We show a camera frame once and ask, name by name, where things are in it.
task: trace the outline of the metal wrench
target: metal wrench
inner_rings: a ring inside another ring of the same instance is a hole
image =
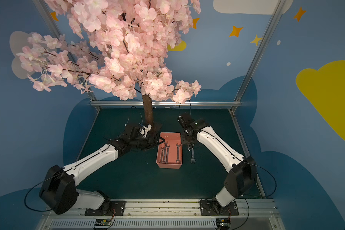
[[[165,144],[165,147],[164,147],[164,157],[163,157],[163,159],[162,159],[162,163],[163,163],[163,164],[166,163],[166,145],[167,145],[167,143],[165,142],[164,144]]]
[[[177,164],[180,164],[180,160],[179,160],[179,148],[180,148],[180,146],[181,145],[176,144],[176,147],[178,147],[178,150],[177,150],[177,160],[176,160]]]
[[[191,159],[191,163],[195,164],[195,159],[194,159],[194,145],[192,145],[192,147],[189,147],[192,150],[192,159]]]
[[[166,152],[166,161],[165,164],[167,164],[167,161],[169,160],[169,149],[170,149],[170,145],[167,146],[167,152]]]

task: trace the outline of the dark green tabletop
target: dark green tabletop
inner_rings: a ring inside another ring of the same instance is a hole
[[[180,113],[189,109],[180,109]],[[141,122],[142,109],[102,109],[86,141],[80,159],[98,150],[107,139],[124,131],[128,121]],[[155,122],[162,124],[161,132],[181,132],[177,121],[178,109],[154,109]],[[193,119],[203,118],[233,149],[243,154],[243,149],[227,109],[192,109]],[[183,147],[180,169],[159,168],[156,164],[157,147],[148,151],[131,150],[84,179],[78,189],[101,190],[112,199],[187,199],[212,198],[224,186],[227,172],[220,161],[204,145],[195,145],[195,164],[190,163],[191,152]],[[253,188],[249,194],[259,196]]]

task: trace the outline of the wrench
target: wrench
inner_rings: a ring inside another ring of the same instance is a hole
[[[195,164],[195,159],[194,159],[194,145],[192,145],[191,150],[192,150],[191,164]]]
[[[164,148],[165,148],[165,147],[162,147],[162,146],[161,146],[161,159],[160,159],[160,164],[162,163],[162,156],[163,156],[163,153],[164,153]]]
[[[163,157],[163,160],[162,160],[162,163],[165,164],[166,163],[166,145],[167,143],[165,142],[165,147],[164,147],[164,157]]]
[[[168,162],[168,160],[169,160],[169,149],[170,149],[170,145],[168,145],[167,146],[167,153],[166,153],[166,162],[165,162],[165,164],[167,164]]]
[[[179,148],[180,148],[180,146],[181,146],[181,145],[176,144],[176,147],[178,147],[178,151],[177,151],[177,157],[178,157],[178,159],[176,160],[176,163],[177,163],[177,164],[180,164],[180,160],[179,160]]]

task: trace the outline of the black cable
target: black cable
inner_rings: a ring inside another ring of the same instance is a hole
[[[244,198],[244,200],[245,200],[245,202],[246,202],[246,204],[247,204],[247,206],[248,206],[248,215],[246,216],[246,219],[245,219],[244,223],[242,223],[239,227],[233,228],[233,229],[231,229],[231,230],[235,230],[235,229],[240,228],[241,226],[243,226],[243,225],[246,223],[246,221],[247,221],[248,218],[249,218],[249,204],[248,204],[248,201],[245,199],[245,197],[243,197],[243,198]]]
[[[237,158],[229,149],[226,148],[226,146],[219,140],[217,139],[214,135],[212,135],[211,133],[207,132],[207,131],[204,131],[204,130],[199,130],[199,129],[193,129],[193,130],[197,130],[197,131],[203,131],[205,133],[208,133],[209,135],[211,135],[214,139],[216,139],[231,155],[233,155],[236,159],[238,159],[240,162],[242,163],[245,163],[245,164],[250,164],[250,165],[253,165],[253,166],[256,166],[256,167],[259,167],[259,168],[262,168],[261,166],[258,166],[256,164],[251,164],[249,162],[244,162],[242,160],[240,160],[239,158]],[[270,174],[270,176],[273,178],[273,181],[275,182],[275,189],[273,190],[273,192],[268,195],[268,196],[254,196],[254,197],[259,197],[259,198],[268,198],[270,196],[272,196],[275,192],[276,192],[276,189],[277,189],[277,182],[276,182],[276,179],[275,177],[270,173],[268,172],[266,169],[262,168],[264,171],[266,171],[268,174]]]
[[[41,183],[43,183],[43,182],[45,182],[45,181],[47,181],[47,180],[50,180],[50,179],[52,179],[52,178],[54,178],[54,177],[57,177],[57,176],[58,176],[58,177],[61,177],[62,174],[63,174],[63,173],[61,173],[60,175],[58,174],[58,175],[55,175],[55,176],[53,176],[53,177],[47,178],[46,180],[44,180],[44,181],[42,181],[42,182],[39,182],[37,185],[39,185],[39,184],[41,184]],[[37,185],[33,186],[33,187],[27,192],[27,194],[24,196],[24,206],[26,206],[26,208],[28,208],[28,209],[30,209],[30,210],[32,210],[32,211],[36,211],[36,212],[47,212],[47,211],[51,211],[52,209],[48,209],[48,210],[37,210],[37,209],[33,209],[33,208],[28,207],[28,205],[27,205],[27,196],[28,196],[29,192],[32,191],[32,189],[34,189]]]
[[[143,117],[142,117],[142,113],[140,112],[140,111],[138,111],[139,112],[139,114],[140,114],[140,118],[142,119],[142,124],[143,124]]]

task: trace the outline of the yellow star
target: yellow star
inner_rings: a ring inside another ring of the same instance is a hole
[[[255,43],[256,44],[256,46],[258,45],[258,42],[259,42],[259,40],[261,40],[262,38],[258,38],[257,37],[257,35],[256,35],[256,38],[253,40],[253,41],[251,41],[250,43]]]
[[[56,17],[56,12],[51,12],[51,16],[53,17],[55,21],[59,21],[59,19],[57,19]]]
[[[197,21],[199,20],[199,18],[195,18],[193,19],[193,28],[197,29]]]
[[[237,28],[237,27],[233,26],[233,27],[232,27],[232,32],[231,32],[231,34],[229,35],[229,37],[231,37],[231,36],[237,36],[237,37],[239,37],[239,33],[240,33],[240,31],[241,31],[242,29],[243,29],[243,27]]]
[[[306,10],[302,10],[302,7],[300,7],[298,13],[293,17],[295,19],[297,19],[298,21],[300,21],[300,18],[303,16],[303,14],[307,12]]]

